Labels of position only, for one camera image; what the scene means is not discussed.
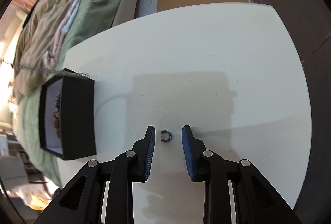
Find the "black jewelry box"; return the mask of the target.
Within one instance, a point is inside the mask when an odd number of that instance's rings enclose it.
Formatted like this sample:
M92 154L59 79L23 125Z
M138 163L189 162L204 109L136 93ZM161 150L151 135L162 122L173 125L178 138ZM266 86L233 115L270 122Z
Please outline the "black jewelry box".
M62 160L96 155L94 84L82 73L63 69L41 87L40 148Z

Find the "beige comforter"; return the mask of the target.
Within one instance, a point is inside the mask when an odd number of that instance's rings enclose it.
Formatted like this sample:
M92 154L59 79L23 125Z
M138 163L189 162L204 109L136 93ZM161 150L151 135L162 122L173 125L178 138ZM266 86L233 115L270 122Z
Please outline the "beige comforter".
M48 76L37 68L55 68L63 41L61 28L79 0L38 0L17 41L13 64L13 97L30 95Z

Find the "green bed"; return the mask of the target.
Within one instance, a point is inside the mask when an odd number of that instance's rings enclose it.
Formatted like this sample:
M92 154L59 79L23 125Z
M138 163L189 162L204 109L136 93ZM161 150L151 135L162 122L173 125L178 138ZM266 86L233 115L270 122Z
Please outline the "green bed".
M112 26L121 0L79 0L73 22L65 35L58 62L53 69L62 69L66 53L82 41L109 29ZM48 74L43 84L50 79ZM58 187L62 186L57 158L40 148L39 100L42 84L30 95L22 97L17 109L15 135L29 156L31 163Z

